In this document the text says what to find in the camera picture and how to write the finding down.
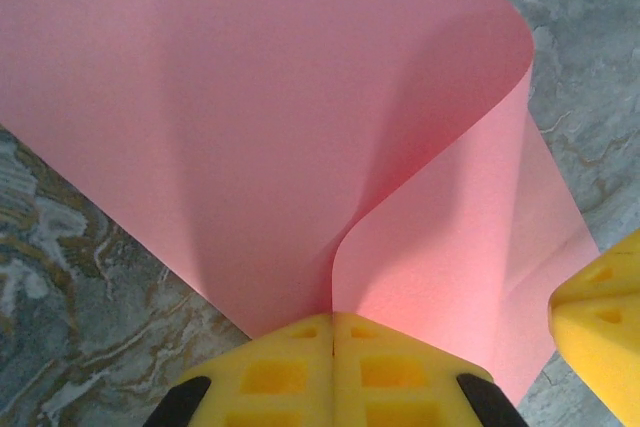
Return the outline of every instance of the marble veining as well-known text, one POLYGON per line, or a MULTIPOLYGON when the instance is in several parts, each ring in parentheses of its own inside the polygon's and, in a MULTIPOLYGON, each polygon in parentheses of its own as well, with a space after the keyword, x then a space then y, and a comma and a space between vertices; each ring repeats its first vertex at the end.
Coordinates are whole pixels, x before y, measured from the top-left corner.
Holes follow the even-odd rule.
MULTIPOLYGON (((640 227, 640 0, 511 1, 536 42, 530 110, 604 250, 640 227)), ((0 426, 141 425, 181 371, 245 341, 0 131, 0 426)), ((621 425, 557 355, 519 408, 621 425)))

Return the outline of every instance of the pink paper sheet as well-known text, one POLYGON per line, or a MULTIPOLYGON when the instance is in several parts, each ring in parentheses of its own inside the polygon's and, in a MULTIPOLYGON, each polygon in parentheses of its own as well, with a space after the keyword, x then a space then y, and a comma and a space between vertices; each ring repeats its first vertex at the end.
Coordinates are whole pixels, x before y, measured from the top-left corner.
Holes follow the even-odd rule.
POLYGON ((550 355, 545 295, 597 250, 506 0, 0 8, 0 122, 250 335, 353 310, 512 398, 550 355))

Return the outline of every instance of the marble floor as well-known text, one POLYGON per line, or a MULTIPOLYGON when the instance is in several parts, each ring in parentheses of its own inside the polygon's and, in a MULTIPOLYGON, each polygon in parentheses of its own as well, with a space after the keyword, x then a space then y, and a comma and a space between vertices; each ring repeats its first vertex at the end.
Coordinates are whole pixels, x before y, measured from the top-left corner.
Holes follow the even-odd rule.
MULTIPOLYGON (((530 109, 601 249, 640 227, 640 0, 512 0, 537 47, 530 109)), ((141 425, 186 367, 246 341, 0 131, 0 426, 141 425)), ((533 426, 620 425, 554 356, 533 426)))

